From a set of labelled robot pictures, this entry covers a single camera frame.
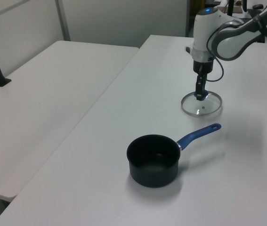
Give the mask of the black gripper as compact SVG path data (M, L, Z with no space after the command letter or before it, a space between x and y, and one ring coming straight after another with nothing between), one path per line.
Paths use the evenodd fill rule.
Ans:
M197 62L193 61L193 71L197 73L198 76L201 76L204 78L204 80L201 82L196 82L195 85L195 97L197 100L204 100L207 96L207 90L205 89L206 81L207 81L207 75L211 73L213 70L213 61L209 62Z

